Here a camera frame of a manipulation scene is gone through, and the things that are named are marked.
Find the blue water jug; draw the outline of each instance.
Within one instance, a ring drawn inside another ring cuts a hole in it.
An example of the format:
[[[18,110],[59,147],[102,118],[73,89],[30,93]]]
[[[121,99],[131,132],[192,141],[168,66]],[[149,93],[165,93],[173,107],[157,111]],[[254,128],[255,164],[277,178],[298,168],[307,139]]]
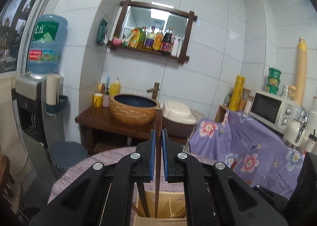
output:
[[[36,22],[27,67],[34,78],[52,73],[67,35],[67,20],[57,15],[42,15]]]

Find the metal bolt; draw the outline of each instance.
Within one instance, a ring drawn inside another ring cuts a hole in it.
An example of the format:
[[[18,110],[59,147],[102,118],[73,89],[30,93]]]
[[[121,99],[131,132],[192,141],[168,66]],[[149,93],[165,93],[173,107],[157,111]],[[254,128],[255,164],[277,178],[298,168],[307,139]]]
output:
[[[141,156],[141,155],[140,155],[139,153],[132,153],[132,154],[130,155],[130,157],[131,157],[132,159],[134,159],[134,160],[139,159],[140,156]]]
[[[218,170],[223,170],[226,167],[222,162],[217,162],[215,166]]]
[[[179,159],[186,159],[187,158],[187,154],[186,153],[178,153],[177,154],[177,157],[179,158]]]
[[[102,164],[102,163],[95,163],[95,164],[93,165],[93,168],[94,168],[94,170],[96,170],[96,171],[102,169],[102,167],[103,167],[103,164]]]

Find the trash can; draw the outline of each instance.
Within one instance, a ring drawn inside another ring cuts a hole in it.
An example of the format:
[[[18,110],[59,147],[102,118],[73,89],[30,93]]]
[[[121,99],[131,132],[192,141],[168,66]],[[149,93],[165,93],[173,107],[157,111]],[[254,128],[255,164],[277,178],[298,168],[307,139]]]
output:
[[[59,177],[61,177],[68,168],[78,164],[87,157],[87,150],[77,142],[60,142],[52,153],[52,161]]]

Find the sink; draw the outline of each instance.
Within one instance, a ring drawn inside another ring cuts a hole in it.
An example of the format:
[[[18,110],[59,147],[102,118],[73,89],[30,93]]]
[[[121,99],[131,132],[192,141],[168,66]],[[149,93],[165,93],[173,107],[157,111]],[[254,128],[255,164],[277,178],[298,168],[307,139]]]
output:
[[[157,102],[154,99],[131,94],[117,94],[110,98],[111,114],[129,125],[147,125],[155,118]]]

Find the round table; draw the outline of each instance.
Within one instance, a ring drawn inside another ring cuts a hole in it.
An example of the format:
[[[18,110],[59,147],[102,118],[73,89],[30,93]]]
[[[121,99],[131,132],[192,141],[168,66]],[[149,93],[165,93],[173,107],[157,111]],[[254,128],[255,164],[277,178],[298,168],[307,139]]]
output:
[[[91,165],[96,162],[102,162],[104,165],[117,163],[122,157],[135,152],[135,146],[122,147],[118,149],[108,150],[102,153],[95,154],[93,156],[88,157],[87,159],[79,162],[75,166],[69,168],[67,172],[58,179],[52,188],[52,192],[49,198],[49,202],[51,202],[58,194],[60,194],[65,188],[67,188],[75,179],[77,179],[84,171],[86,171]],[[207,158],[202,158],[200,156],[194,155],[200,162],[206,164],[214,164],[215,161],[212,161]],[[144,188],[146,191],[154,191],[155,190],[155,173],[154,179],[151,183],[144,183]],[[167,183],[164,177],[164,169],[163,169],[163,159],[161,162],[161,179],[160,179],[160,191],[170,191],[170,192],[183,192],[183,184],[182,183]],[[134,193],[133,193],[133,203],[136,204],[137,200],[137,186],[134,185]],[[131,223],[133,225],[135,212],[132,210],[131,213]]]

